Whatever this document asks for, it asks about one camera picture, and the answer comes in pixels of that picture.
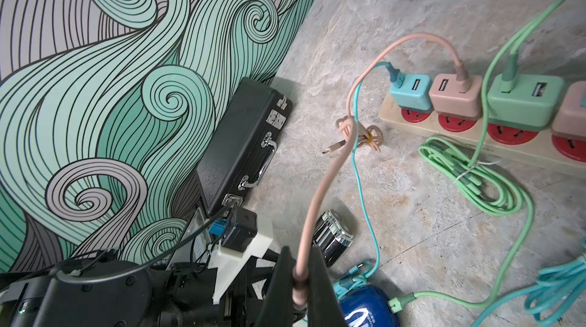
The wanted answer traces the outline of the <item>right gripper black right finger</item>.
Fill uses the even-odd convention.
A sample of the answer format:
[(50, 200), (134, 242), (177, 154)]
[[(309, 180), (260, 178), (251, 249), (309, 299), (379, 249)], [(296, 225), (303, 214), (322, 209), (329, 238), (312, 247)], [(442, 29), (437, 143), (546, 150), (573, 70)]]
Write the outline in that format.
[(329, 279), (320, 249), (313, 246), (308, 261), (308, 326), (348, 327)]

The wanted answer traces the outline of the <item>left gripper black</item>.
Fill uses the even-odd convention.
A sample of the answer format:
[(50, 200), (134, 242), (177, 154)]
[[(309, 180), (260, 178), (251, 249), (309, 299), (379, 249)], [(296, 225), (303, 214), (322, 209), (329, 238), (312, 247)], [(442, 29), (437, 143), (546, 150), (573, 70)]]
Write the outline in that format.
[(254, 326), (263, 306), (254, 284), (268, 284), (272, 267), (248, 262), (214, 301), (218, 270), (196, 274), (190, 267), (175, 268), (153, 278), (150, 303), (152, 326)]

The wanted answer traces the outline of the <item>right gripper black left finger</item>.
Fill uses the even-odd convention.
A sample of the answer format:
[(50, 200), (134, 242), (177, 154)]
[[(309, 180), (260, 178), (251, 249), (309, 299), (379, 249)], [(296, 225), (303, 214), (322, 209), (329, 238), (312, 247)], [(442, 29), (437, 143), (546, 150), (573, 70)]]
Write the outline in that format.
[(259, 316), (256, 327), (277, 326), (292, 327), (294, 323), (294, 307), (292, 301), (293, 258), (290, 247), (285, 246), (279, 255), (269, 290)]

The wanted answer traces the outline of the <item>beige power strip red sockets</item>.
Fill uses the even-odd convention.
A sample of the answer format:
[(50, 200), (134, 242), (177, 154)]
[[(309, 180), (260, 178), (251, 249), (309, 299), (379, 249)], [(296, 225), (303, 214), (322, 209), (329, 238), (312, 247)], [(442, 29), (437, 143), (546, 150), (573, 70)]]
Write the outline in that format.
[[(393, 101), (390, 94), (386, 95), (382, 103), (379, 118), (393, 129), (423, 137), (446, 136), (457, 142), (458, 145), (471, 150), (476, 148), (482, 131), (482, 120), (479, 119), (471, 129), (464, 132), (448, 132), (440, 125), (439, 115), (435, 111), (422, 122), (408, 122), (403, 118), (401, 108)], [(534, 139), (520, 145), (505, 145), (487, 136), (482, 153), (549, 169), (572, 177), (585, 178), (585, 163), (575, 161), (560, 153), (552, 143), (550, 129), (541, 131)]]

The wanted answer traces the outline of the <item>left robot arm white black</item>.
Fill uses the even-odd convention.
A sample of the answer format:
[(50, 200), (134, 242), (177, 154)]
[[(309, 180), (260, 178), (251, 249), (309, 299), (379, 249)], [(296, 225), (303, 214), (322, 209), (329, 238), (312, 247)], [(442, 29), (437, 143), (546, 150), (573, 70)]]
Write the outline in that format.
[(94, 280), (135, 266), (110, 255), (67, 260), (39, 273), (1, 276), (3, 326), (252, 326), (262, 307), (253, 285), (271, 267), (247, 261), (218, 303), (218, 269), (188, 264)]

